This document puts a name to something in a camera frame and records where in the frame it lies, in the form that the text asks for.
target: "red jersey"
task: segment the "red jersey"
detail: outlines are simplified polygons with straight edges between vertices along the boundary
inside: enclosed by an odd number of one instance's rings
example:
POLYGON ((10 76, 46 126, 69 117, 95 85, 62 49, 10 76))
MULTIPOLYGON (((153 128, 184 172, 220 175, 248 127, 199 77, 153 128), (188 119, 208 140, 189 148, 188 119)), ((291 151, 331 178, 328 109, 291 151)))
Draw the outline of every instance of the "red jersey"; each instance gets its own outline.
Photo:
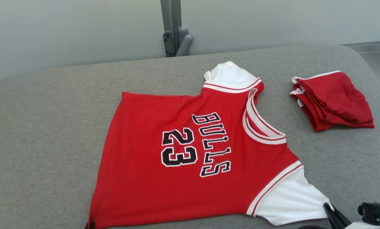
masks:
POLYGON ((259 115, 259 78, 198 96, 124 92, 91 202, 96 228, 244 213, 302 164, 259 115))

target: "bulls jersey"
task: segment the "bulls jersey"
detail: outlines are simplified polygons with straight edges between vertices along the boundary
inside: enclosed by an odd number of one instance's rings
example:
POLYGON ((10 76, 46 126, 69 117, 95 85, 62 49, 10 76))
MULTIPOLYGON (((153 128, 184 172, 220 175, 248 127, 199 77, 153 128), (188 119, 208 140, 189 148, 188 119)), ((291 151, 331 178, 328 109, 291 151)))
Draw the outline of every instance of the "bulls jersey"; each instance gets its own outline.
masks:
POLYGON ((232 62, 205 78, 198 96, 123 93, 105 141, 89 225, 237 213, 274 225, 327 217, 322 205, 328 199, 307 183, 286 135, 258 113, 261 79, 232 62))

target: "padded table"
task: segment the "padded table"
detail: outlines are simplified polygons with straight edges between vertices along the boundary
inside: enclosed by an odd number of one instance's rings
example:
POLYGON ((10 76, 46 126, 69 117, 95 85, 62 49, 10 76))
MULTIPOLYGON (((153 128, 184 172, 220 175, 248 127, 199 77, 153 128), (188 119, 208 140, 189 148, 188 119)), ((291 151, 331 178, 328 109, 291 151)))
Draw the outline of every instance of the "padded table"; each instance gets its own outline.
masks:
MULTIPOLYGON (((50 68, 1 79, 0 228, 84 228, 121 92, 196 95, 204 73, 229 60, 263 80, 260 115, 286 133, 309 183, 351 221, 361 219, 362 202, 380 203, 380 81, 350 48, 302 45, 50 68), (335 70, 365 95, 375 129, 338 126, 316 133, 289 96, 292 77, 335 70)), ((302 225, 329 227, 324 219, 278 228, 302 225)), ((263 218, 229 215, 137 228, 272 227, 263 218)))

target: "metal bracket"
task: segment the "metal bracket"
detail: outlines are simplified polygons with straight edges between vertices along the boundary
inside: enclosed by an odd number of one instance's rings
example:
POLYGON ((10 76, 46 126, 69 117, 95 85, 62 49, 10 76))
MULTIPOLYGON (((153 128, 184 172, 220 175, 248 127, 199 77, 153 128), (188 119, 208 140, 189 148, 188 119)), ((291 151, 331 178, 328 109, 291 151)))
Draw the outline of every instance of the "metal bracket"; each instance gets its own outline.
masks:
POLYGON ((181 26, 180 0, 160 0, 162 9, 163 41, 166 57, 189 55, 189 48, 193 42, 193 36, 188 29, 181 26))
POLYGON ((165 45, 166 57, 176 56, 176 52, 174 50, 174 39, 171 32, 167 31, 163 34, 163 42, 165 45))

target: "armhole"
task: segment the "armhole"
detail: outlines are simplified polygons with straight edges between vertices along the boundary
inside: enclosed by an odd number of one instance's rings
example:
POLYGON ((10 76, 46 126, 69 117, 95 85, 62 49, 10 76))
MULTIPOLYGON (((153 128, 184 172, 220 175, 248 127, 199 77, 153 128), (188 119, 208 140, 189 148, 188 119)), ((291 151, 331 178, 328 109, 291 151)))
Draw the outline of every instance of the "armhole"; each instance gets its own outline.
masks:
POLYGON ((286 143, 286 134, 278 131, 267 123, 256 110, 254 98, 257 96, 256 88, 249 92, 247 107, 242 116, 244 130, 252 139, 269 145, 279 145, 286 143))
POLYGON ((264 217, 275 226, 325 219, 324 203, 331 206, 329 199, 307 182, 301 166, 264 194, 252 215, 264 217))
POLYGON ((232 61, 218 64, 213 70, 204 74, 206 82, 203 87, 227 93, 242 93, 257 87, 263 90, 260 78, 255 77, 232 61))

